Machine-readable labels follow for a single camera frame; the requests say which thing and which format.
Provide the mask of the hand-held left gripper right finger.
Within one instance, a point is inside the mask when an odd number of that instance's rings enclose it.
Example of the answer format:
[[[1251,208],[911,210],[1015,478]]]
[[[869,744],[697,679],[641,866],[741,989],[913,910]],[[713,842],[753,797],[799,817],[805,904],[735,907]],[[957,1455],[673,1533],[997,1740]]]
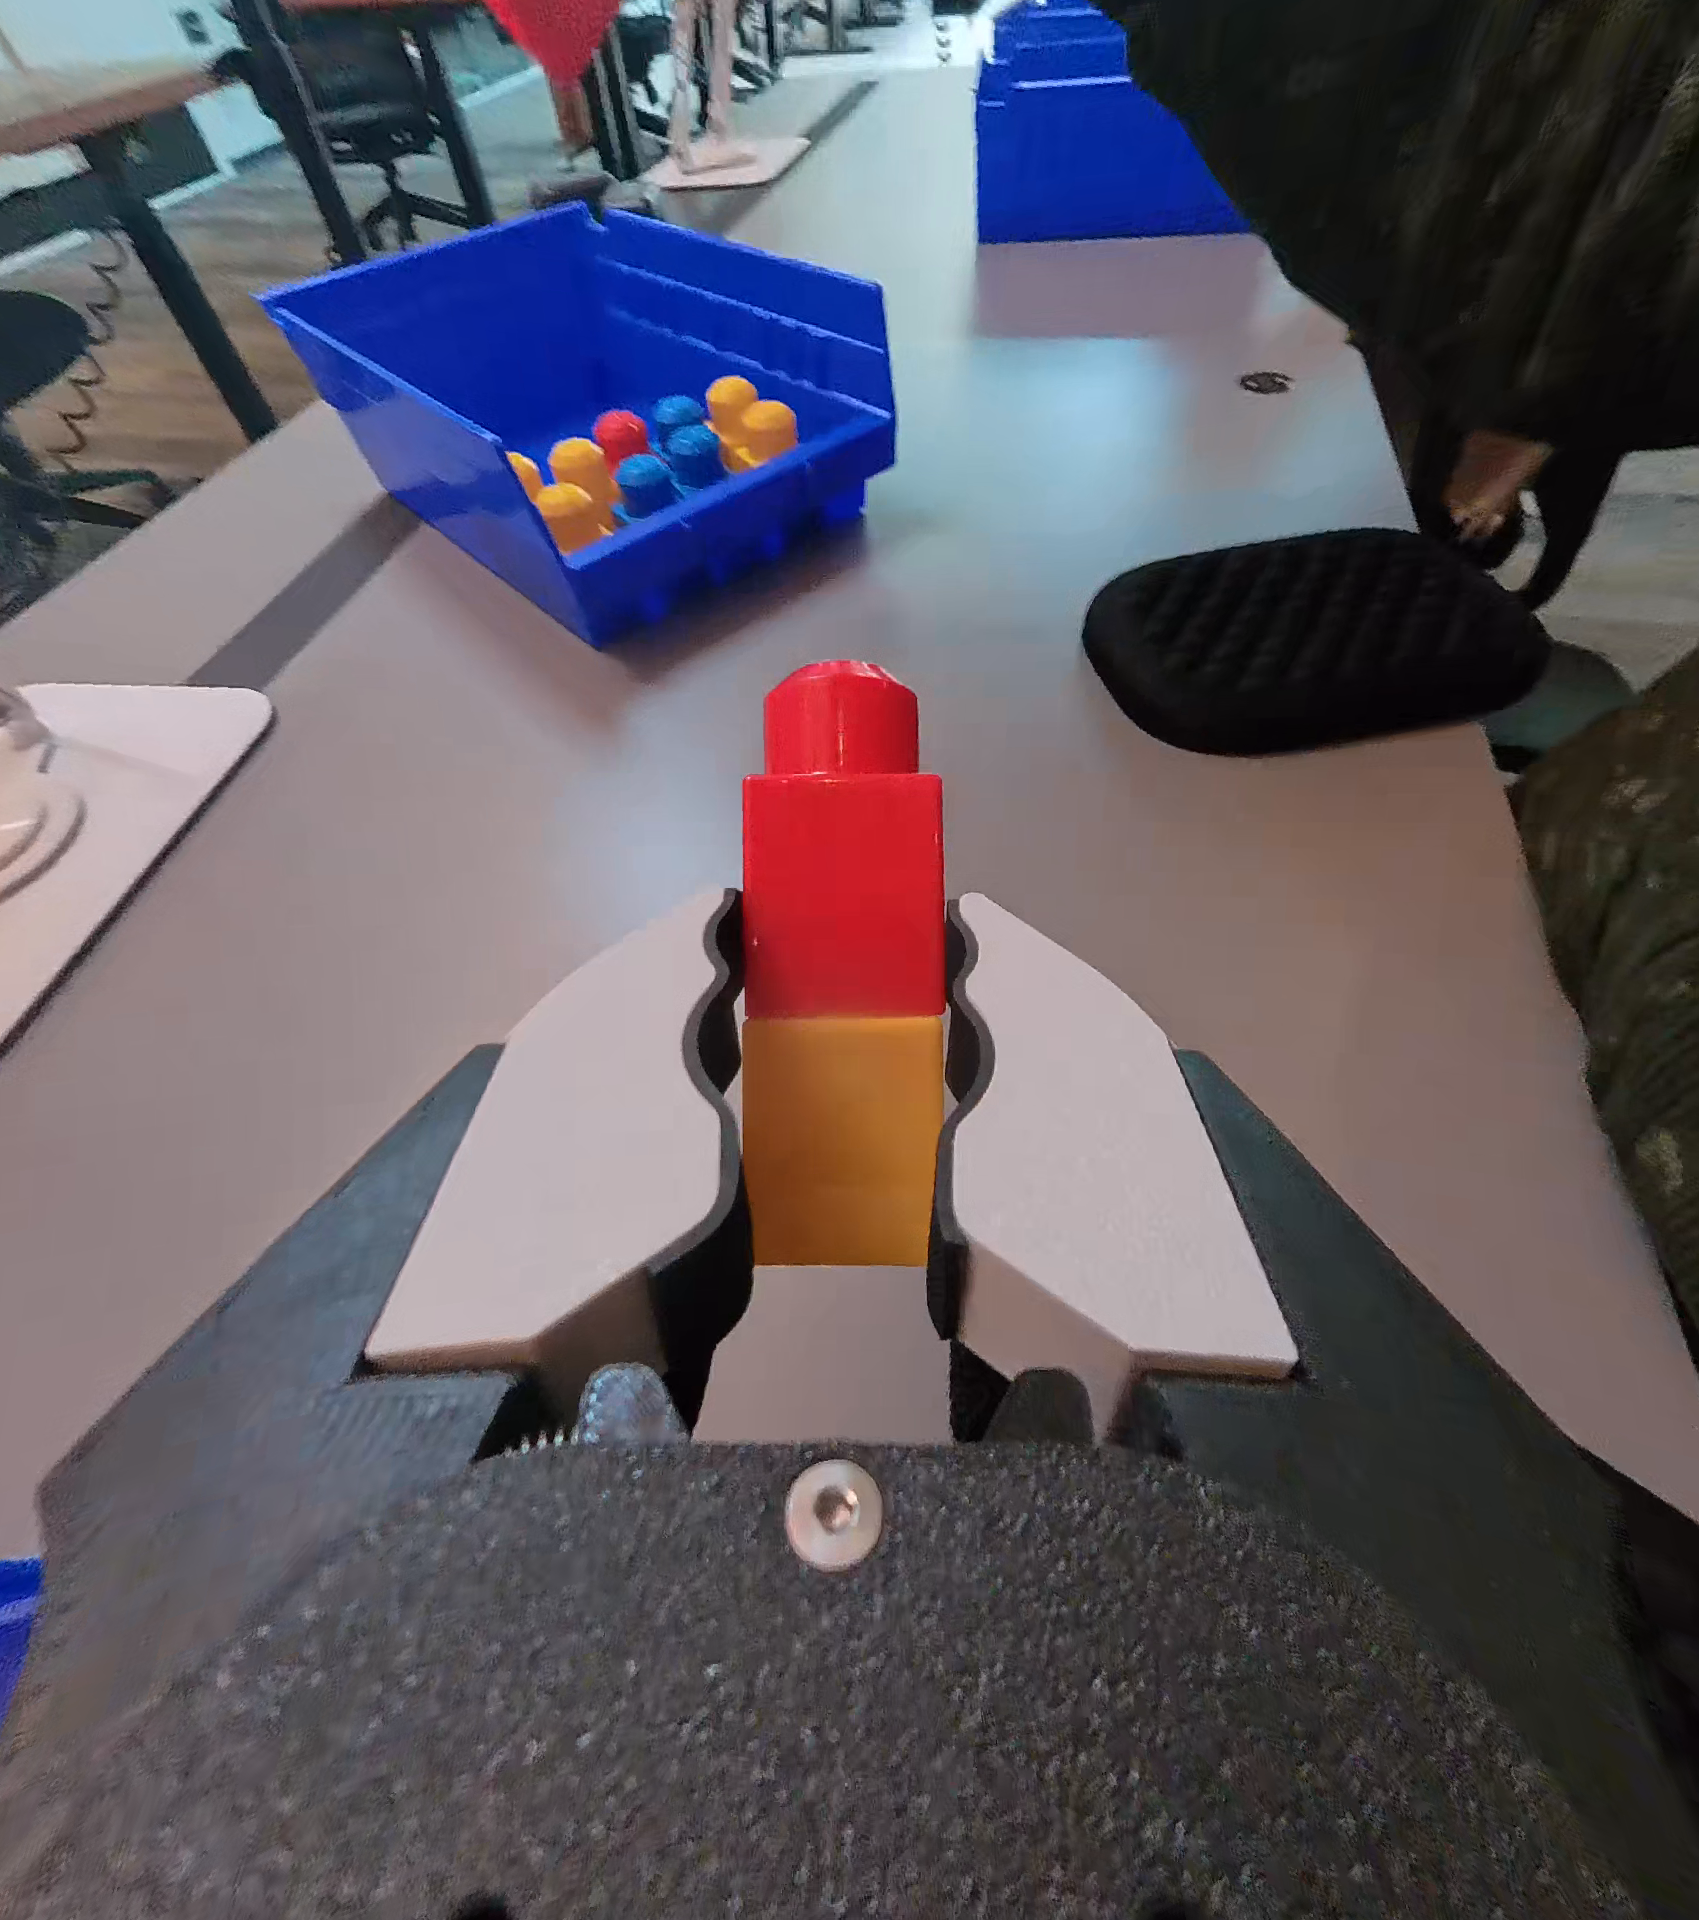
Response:
[[[1075,1380],[1099,1442],[1157,1377],[1292,1378],[1294,1337],[1161,1027],[981,893],[951,903],[947,959],[935,1333],[1003,1380]]]

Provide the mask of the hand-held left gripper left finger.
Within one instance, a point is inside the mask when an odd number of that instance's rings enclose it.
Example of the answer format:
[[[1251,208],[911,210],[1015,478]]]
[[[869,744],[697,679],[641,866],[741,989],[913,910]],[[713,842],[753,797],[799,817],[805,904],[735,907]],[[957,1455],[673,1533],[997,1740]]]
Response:
[[[365,1346],[379,1374],[529,1374],[557,1410],[649,1368],[693,1428],[751,1301],[741,899],[711,888],[509,1030]]]

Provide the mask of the yellow mega block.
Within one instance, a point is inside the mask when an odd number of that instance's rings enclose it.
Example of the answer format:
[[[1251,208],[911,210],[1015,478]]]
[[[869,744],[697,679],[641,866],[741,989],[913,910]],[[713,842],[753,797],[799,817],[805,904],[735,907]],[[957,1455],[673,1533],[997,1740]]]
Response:
[[[741,1158],[759,1268],[923,1268],[943,1021],[745,1019]]]

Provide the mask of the red mega block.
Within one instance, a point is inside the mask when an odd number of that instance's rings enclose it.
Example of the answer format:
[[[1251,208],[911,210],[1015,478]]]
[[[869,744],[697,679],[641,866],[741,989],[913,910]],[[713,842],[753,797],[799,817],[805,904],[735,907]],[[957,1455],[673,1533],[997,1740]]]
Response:
[[[909,686],[861,660],[813,663],[773,686],[763,769],[741,781],[749,1014],[939,1016],[943,828]]]

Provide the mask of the pile of blocks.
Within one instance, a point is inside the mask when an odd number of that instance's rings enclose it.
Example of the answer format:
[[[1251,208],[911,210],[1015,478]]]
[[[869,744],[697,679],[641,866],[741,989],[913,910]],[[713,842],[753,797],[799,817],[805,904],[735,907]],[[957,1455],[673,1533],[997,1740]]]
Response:
[[[797,410],[741,375],[701,395],[603,410],[541,455],[505,449],[527,504],[565,560],[761,472],[803,445]]]

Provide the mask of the person's right forearm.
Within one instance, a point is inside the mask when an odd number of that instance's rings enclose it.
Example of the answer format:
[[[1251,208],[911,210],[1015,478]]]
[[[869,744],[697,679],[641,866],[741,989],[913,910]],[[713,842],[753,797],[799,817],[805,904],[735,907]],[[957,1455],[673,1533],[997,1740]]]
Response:
[[[1283,277],[1458,427],[1699,447],[1699,2],[1105,10]]]

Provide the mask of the person's right hand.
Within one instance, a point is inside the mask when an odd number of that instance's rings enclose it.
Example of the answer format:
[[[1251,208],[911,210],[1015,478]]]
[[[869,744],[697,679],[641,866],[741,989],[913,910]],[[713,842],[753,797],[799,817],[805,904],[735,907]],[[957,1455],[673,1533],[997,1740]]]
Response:
[[[1496,430],[1462,435],[1438,493],[1454,539],[1478,545],[1496,535],[1552,452],[1550,445]]]

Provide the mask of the white document stand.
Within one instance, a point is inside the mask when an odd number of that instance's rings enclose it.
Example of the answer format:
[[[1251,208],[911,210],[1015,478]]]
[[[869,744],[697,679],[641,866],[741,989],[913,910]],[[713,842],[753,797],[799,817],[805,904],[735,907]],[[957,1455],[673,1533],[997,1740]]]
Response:
[[[249,686],[0,679],[0,1052],[273,723]]]
[[[735,131],[737,15],[737,2],[671,2],[665,152],[639,176],[643,186],[663,192],[767,186],[811,150],[809,135],[741,136]]]

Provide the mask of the stack of blue bins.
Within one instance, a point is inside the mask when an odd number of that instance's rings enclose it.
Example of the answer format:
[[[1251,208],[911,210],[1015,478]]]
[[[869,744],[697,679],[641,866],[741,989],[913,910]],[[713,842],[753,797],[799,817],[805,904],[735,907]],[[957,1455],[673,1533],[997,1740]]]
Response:
[[[1231,237],[1233,208],[1173,114],[1129,77],[1093,4],[1015,4],[993,25],[973,95],[983,247]]]

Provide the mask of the red triangular object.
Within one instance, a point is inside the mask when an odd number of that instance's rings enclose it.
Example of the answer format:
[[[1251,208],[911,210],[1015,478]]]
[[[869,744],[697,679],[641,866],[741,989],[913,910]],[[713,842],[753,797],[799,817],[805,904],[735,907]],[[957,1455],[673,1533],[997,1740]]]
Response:
[[[481,6],[547,83],[561,89],[583,81],[621,12],[619,2],[493,0]]]

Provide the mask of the wooden desk with black legs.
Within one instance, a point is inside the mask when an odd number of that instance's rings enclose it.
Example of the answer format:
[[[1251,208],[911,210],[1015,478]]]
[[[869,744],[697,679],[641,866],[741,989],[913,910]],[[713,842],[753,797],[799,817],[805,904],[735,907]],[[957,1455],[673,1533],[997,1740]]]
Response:
[[[239,356],[203,285],[133,180],[131,133],[219,87],[195,60],[117,60],[0,71],[0,160],[75,149],[141,271],[249,445],[277,416]]]

